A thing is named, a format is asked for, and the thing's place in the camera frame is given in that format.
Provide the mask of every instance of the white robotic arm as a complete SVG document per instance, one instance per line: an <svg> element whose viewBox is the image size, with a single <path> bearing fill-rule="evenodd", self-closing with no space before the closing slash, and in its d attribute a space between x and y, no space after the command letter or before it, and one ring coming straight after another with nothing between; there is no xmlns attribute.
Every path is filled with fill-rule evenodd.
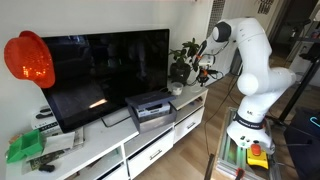
<svg viewBox="0 0 320 180"><path fill-rule="evenodd" d="M242 148L258 143L272 154L274 145L263 128L263 120L272 104L295 82L296 76L286 68L269 67L272 50L263 28L254 18L220 21L201 44L193 68L201 69L201 55L206 50L221 48L229 40L236 41L241 54L243 69L237 85L246 96L227 133Z"/></svg>

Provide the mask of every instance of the black television screen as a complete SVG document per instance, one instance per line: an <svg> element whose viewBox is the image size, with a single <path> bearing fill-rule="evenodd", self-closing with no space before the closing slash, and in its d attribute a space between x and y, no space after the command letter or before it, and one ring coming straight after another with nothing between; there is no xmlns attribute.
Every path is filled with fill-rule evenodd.
<svg viewBox="0 0 320 180"><path fill-rule="evenodd" d="M43 37L56 82L42 89L63 132L167 87L169 30Z"/></svg>

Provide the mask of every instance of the houseplant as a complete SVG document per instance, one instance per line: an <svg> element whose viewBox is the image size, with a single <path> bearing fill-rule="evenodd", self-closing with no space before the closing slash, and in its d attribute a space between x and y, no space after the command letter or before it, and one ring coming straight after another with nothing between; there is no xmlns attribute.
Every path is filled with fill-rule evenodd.
<svg viewBox="0 0 320 180"><path fill-rule="evenodd" d="M195 42L195 38L191 41L182 43L181 50L170 49L169 55L173 55L174 63L170 66L170 75L172 82L180 82L183 85L187 83L187 79L191 72L192 57L197 54L199 44Z"/></svg>

